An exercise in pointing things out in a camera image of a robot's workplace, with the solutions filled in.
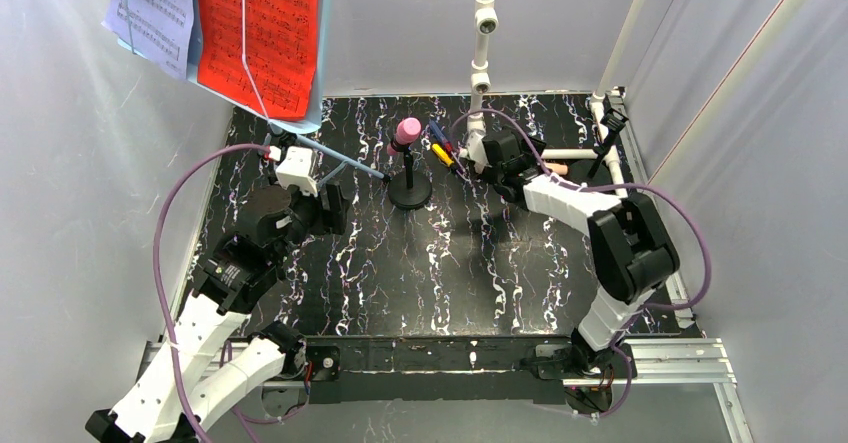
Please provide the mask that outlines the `beige toy microphone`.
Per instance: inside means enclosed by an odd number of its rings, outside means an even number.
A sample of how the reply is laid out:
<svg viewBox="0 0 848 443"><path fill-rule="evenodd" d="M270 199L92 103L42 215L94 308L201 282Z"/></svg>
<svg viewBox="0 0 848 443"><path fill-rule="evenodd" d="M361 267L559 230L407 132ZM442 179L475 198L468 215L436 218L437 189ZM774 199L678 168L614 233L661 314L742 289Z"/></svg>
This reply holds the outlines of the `beige toy microphone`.
<svg viewBox="0 0 848 443"><path fill-rule="evenodd" d="M566 164L546 162L545 166L551 173L559 176L565 177L569 173L569 167Z"/></svg>

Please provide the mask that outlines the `black round microphone stand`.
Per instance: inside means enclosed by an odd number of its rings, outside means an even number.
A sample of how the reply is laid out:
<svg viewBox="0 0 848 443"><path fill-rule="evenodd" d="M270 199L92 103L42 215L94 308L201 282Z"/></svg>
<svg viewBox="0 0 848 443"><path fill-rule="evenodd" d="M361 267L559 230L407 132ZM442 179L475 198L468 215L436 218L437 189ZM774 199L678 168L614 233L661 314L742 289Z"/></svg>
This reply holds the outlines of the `black round microphone stand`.
<svg viewBox="0 0 848 443"><path fill-rule="evenodd" d="M401 151L404 163L402 173L391 177L387 187L390 202L401 210L411 211L425 207L432 197L431 180L414 168L414 157L408 145Z"/></svg>

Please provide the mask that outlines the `pink toy microphone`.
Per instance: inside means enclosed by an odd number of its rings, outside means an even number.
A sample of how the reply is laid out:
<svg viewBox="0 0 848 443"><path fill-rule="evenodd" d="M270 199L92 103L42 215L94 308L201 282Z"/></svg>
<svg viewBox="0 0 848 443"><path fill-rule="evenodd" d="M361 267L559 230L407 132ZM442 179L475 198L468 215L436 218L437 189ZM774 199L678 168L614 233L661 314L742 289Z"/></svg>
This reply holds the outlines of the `pink toy microphone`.
<svg viewBox="0 0 848 443"><path fill-rule="evenodd" d="M421 135L421 122L414 117L408 117L398 123L395 134L387 148L390 156L405 152Z"/></svg>

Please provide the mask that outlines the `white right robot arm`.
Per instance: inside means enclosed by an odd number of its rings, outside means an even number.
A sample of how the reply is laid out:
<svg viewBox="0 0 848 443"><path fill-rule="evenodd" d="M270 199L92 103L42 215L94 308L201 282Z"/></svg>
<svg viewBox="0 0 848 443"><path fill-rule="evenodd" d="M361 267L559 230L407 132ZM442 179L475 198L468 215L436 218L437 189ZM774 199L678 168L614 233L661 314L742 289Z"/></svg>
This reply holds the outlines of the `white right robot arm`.
<svg viewBox="0 0 848 443"><path fill-rule="evenodd" d="M598 289L570 343L552 362L566 373L598 368L613 356L631 320L680 266L652 199L578 190L546 173L533 153L542 141L502 130L481 140L481 177L507 202L566 224L590 243Z"/></svg>

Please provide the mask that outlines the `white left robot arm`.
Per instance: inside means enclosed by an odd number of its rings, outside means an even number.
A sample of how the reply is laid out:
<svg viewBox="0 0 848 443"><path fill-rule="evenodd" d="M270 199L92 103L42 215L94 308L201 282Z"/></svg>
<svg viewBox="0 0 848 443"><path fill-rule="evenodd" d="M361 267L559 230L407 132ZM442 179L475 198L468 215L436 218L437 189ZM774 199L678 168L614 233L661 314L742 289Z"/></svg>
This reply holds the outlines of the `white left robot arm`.
<svg viewBox="0 0 848 443"><path fill-rule="evenodd" d="M316 364L305 337L275 321L212 375L206 372L233 332L277 283L278 268L310 236L341 235L349 200L337 183L314 196L267 186L248 202L246 223L229 232L204 263L205 278L187 297L162 346L131 390L94 411L85 429L99 442L200 442L245 396L278 376L308 380Z"/></svg>

